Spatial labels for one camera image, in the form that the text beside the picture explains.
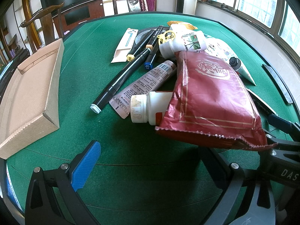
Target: white bottle cap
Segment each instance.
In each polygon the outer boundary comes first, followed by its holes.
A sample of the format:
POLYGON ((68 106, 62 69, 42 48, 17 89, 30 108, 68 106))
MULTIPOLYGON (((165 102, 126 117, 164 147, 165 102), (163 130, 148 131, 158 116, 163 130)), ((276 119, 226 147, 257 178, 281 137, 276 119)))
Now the white bottle cap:
POLYGON ((159 45, 159 50, 164 59, 175 58, 174 51, 171 47, 171 40, 159 45))
POLYGON ((90 106, 90 108, 93 110, 93 112, 95 112, 95 113, 100 113, 101 112, 101 110, 100 110, 100 108, 97 106, 97 105, 95 105, 95 104, 91 104, 91 106, 90 106))
POLYGON ((146 123, 146 95, 133 95, 130 101, 130 116, 133 123, 146 123))

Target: red foil bag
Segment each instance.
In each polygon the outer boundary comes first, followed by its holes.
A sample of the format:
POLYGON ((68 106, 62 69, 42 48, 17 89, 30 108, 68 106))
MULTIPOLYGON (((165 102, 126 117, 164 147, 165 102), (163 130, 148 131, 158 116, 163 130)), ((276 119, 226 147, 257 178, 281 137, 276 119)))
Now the red foil bag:
POLYGON ((158 134, 210 148, 265 150, 259 113, 237 73, 206 53, 176 52, 177 81, 158 134))

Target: metal screw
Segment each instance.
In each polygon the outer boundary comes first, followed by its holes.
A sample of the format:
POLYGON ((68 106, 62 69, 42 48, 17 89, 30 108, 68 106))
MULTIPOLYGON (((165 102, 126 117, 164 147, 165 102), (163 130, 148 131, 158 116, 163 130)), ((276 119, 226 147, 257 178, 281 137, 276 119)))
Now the metal screw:
POLYGON ((68 163, 63 163, 62 165, 60 165, 60 168, 65 170, 69 167, 69 164, 68 163))
POLYGON ((40 168, 39 166, 37 166, 33 171, 34 171, 35 173, 38 173, 40 170, 41 170, 41 168, 40 168))
POLYGON ((238 168, 239 168, 239 165, 238 165, 237 163, 232 163, 232 164, 231 164, 231 167, 232 167, 233 169, 238 169, 238 168))

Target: marker pen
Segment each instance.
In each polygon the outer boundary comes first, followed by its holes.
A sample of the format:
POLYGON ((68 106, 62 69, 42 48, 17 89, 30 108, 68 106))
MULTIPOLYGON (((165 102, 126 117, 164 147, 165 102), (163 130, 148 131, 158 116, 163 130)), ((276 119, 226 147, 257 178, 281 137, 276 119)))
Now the marker pen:
POLYGON ((153 46, 158 41, 158 37, 157 36, 162 33, 163 29, 164 29, 163 25, 158 26, 158 28, 156 29, 156 31, 152 35, 151 39, 149 40, 148 44, 146 45, 146 48, 150 48, 151 50, 153 49, 153 46))
POLYGON ((145 48, 139 55, 137 55, 109 82, 109 84, 103 89, 97 99, 91 104, 90 108, 95 113, 100 113, 103 107, 112 99, 117 93, 119 88, 124 82, 133 74, 135 70, 142 65, 145 59, 150 53, 149 48, 145 48))
POLYGON ((154 34, 155 30, 150 30, 143 39, 141 39, 127 54, 127 61, 131 61, 134 59, 136 55, 138 55, 146 46, 148 41, 151 39, 152 35, 154 34))
POLYGON ((153 68, 153 63, 155 62, 156 58, 159 54, 159 44, 158 41, 156 42, 155 46, 153 47, 152 51, 150 52, 149 56, 147 57, 146 61, 144 62, 144 68, 149 71, 153 68))

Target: wooden cabinet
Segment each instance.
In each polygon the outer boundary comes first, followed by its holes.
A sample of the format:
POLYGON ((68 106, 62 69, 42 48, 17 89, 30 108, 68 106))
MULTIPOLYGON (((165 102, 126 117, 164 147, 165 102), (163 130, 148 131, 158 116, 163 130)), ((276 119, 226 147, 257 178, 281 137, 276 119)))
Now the wooden cabinet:
MULTIPOLYGON (((62 28, 64 32, 70 31, 81 22, 88 21, 91 19, 97 19, 103 16, 104 16, 104 8, 103 8, 102 0, 93 0, 90 2, 86 2, 61 13, 62 28)), ((58 35, 61 36, 59 31, 58 17, 55 16, 53 18, 53 21, 58 35)))

